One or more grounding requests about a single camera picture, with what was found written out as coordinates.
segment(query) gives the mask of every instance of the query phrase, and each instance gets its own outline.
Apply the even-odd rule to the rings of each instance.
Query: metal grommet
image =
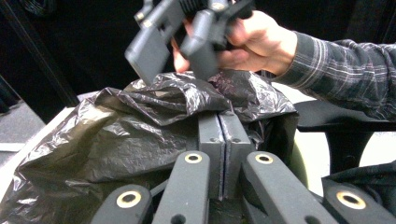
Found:
[[[271,164],[273,163],[274,159],[266,154],[259,154],[256,157],[256,161],[262,164]]]
[[[190,153],[184,159],[188,163],[198,163],[202,160],[202,156],[196,153]]]
[[[151,21],[143,21],[143,25],[145,27],[149,28],[152,25],[152,23],[151,23]]]
[[[127,200],[126,197],[128,196],[134,196],[134,198],[132,198],[132,200]],[[117,205],[121,208],[130,208],[137,205],[141,199],[142,195],[140,195],[139,192],[134,190],[126,191],[117,198]]]
[[[222,3],[213,3],[212,4],[212,9],[216,11],[221,11],[225,8],[225,6]]]
[[[348,192],[340,191],[336,194],[338,201],[343,205],[353,209],[363,209],[366,207],[366,202],[358,195]]]
[[[143,18],[145,18],[145,15],[143,15],[143,13],[139,13],[139,14],[137,14],[136,15],[136,17],[139,19],[139,20],[143,20]]]

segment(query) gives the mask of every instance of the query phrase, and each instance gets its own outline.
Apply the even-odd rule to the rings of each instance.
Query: plaid shirt sleeve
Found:
[[[296,34],[289,70],[271,81],[369,117],[396,121],[396,44],[327,42]]]

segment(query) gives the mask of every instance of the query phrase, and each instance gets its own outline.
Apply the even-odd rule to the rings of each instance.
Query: shirt cuff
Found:
[[[270,81],[288,85],[298,90],[306,89],[318,80],[321,67],[327,59],[327,46],[309,35],[297,34],[297,49],[288,71],[275,77],[269,72],[264,75]]]

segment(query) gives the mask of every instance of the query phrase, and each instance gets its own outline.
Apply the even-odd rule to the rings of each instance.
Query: person's hand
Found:
[[[186,22],[186,29],[191,32],[189,22]],[[218,53],[220,68],[266,70],[275,75],[282,75],[288,70],[297,46],[294,32],[280,27],[274,19],[260,11],[254,11],[247,20],[236,20],[227,38],[236,49]],[[175,44],[173,47],[177,72],[187,71],[189,62],[181,56]]]

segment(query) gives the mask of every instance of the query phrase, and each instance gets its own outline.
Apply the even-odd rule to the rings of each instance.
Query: garbage bag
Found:
[[[270,120],[293,113],[285,99],[261,77],[240,71],[210,83],[167,73],[149,87],[137,80],[123,91],[106,88],[21,162],[0,204],[0,223],[89,223],[111,191],[128,184],[152,189],[169,177],[180,153],[198,148],[199,112],[234,109],[246,127],[259,122],[267,132]],[[252,140],[292,137],[267,134]]]

